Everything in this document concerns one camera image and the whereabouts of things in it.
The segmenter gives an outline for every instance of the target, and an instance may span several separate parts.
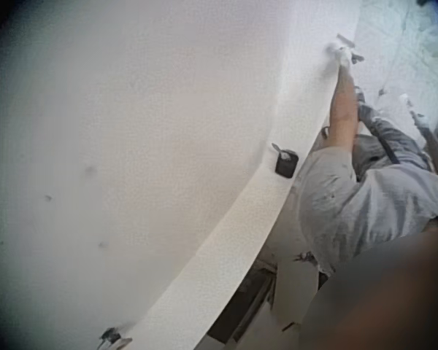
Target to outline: black object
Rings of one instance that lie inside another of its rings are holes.
[[[276,144],[272,144],[272,146],[279,152],[276,163],[276,173],[284,176],[286,179],[292,179],[297,163],[299,162],[299,156],[289,149],[280,149]]]

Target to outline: hand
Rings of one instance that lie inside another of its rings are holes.
[[[414,120],[415,126],[419,130],[422,130],[422,129],[430,130],[429,118],[423,114],[418,114],[414,110],[414,106],[413,106],[412,102],[410,101],[409,96],[406,93],[400,95],[399,100],[401,100],[401,102],[406,105],[407,110],[410,113],[410,116]]]
[[[350,68],[352,63],[352,52],[349,47],[341,47],[334,52],[339,64],[347,69]]]

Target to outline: gray pants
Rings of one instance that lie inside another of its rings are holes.
[[[423,170],[431,171],[426,156],[413,139],[402,133],[387,120],[376,118],[378,112],[359,102],[358,118],[371,133],[377,133],[386,141],[400,163],[409,163]],[[375,136],[357,135],[353,148],[353,168],[357,179],[367,170],[384,168],[392,164],[380,141]]]

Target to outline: leg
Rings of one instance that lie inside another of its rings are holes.
[[[371,133],[377,132],[388,143],[400,163],[409,163],[423,170],[431,170],[417,142],[387,120],[381,119],[379,113],[364,102],[358,105],[358,117]]]

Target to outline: white floor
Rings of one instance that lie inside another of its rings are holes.
[[[364,0],[355,44],[366,58],[353,70],[366,101],[385,110],[405,133],[419,139],[398,100],[407,93],[416,111],[429,116],[431,128],[438,128],[438,5]]]

